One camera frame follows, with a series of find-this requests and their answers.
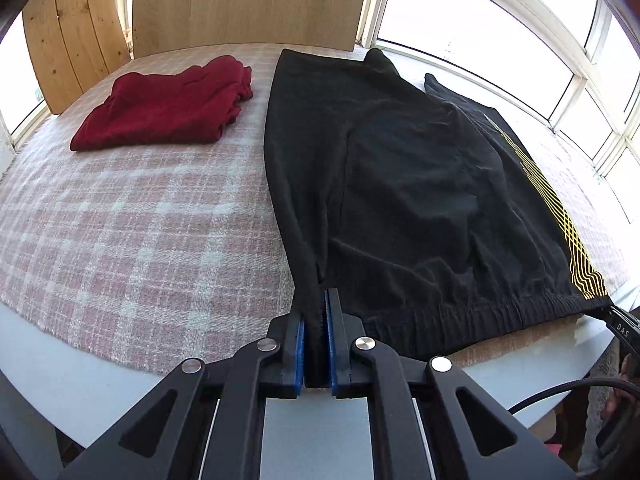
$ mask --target black pants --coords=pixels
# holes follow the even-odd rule
[[[375,49],[280,57],[264,155],[312,359],[330,286],[367,335],[418,359],[610,304],[498,112],[431,75],[425,90]]]

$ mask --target bright sky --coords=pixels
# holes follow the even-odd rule
[[[10,132],[41,99],[20,14],[0,43],[0,113]]]
[[[544,117],[572,77],[535,34],[489,0],[388,0],[379,37],[474,72]]]

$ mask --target window sill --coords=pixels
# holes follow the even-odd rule
[[[49,107],[45,101],[36,106],[29,115],[27,115],[20,125],[11,134],[14,148],[18,148],[20,144],[29,137],[38,126],[51,115]]]

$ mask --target black cable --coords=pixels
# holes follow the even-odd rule
[[[553,397],[554,395],[568,392],[576,388],[587,388],[591,386],[611,386],[612,388],[623,390],[626,393],[633,395],[636,399],[640,399],[640,388],[638,388],[638,386],[633,383],[623,381],[622,379],[615,379],[613,377],[592,377],[588,379],[580,379],[578,381],[571,381],[569,383],[558,384],[558,386],[554,386],[553,388],[549,388],[548,390],[544,390],[543,392],[527,397],[527,399],[521,400],[515,406],[512,406],[509,409],[509,413],[513,415],[514,413],[518,413],[520,410],[523,410],[527,406],[530,406],[533,403],[538,402],[539,400]]]

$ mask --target yellow stripe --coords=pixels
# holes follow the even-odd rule
[[[507,143],[513,148],[513,151],[520,158],[522,171],[534,188],[538,191],[542,200],[551,211],[551,214],[556,219],[558,226],[564,233],[564,240],[569,248],[570,261],[569,272],[571,274],[571,280],[573,284],[587,300],[598,298],[607,295],[607,288],[604,285],[602,275],[593,268],[587,251],[584,249],[584,245],[578,236],[578,231],[575,230],[574,223],[569,216],[569,213],[562,206],[562,202],[558,198],[558,195],[545,178],[544,174],[540,171],[538,165],[525,153],[520,147],[513,142],[510,136],[508,136],[496,123],[494,123],[489,117],[485,115],[486,119],[494,126],[496,130],[504,137]]]

